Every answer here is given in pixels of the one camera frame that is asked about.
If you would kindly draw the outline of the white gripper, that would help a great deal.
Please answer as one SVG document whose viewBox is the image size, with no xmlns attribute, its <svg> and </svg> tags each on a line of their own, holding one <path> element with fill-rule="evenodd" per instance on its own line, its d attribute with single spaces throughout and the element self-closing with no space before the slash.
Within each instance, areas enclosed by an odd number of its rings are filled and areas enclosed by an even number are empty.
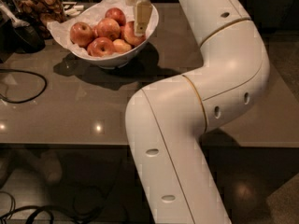
<svg viewBox="0 0 299 224">
<path fill-rule="evenodd" d="M 150 0 L 126 0 L 128 6 L 135 5 L 134 16 L 135 35 L 142 36 L 146 33 L 148 25 L 150 23 L 150 17 L 153 10 L 153 6 Z"/>
</svg>

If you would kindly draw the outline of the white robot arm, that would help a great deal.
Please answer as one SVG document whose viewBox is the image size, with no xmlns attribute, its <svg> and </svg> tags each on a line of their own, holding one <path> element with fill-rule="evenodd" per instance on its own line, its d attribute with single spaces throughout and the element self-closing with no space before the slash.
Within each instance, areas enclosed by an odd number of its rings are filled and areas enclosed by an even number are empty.
<svg viewBox="0 0 299 224">
<path fill-rule="evenodd" d="M 179 2 L 203 64 L 131 98 L 128 143 L 155 224 L 232 224 L 199 138 L 255 104 L 269 78 L 269 58 L 238 0 Z"/>
</svg>

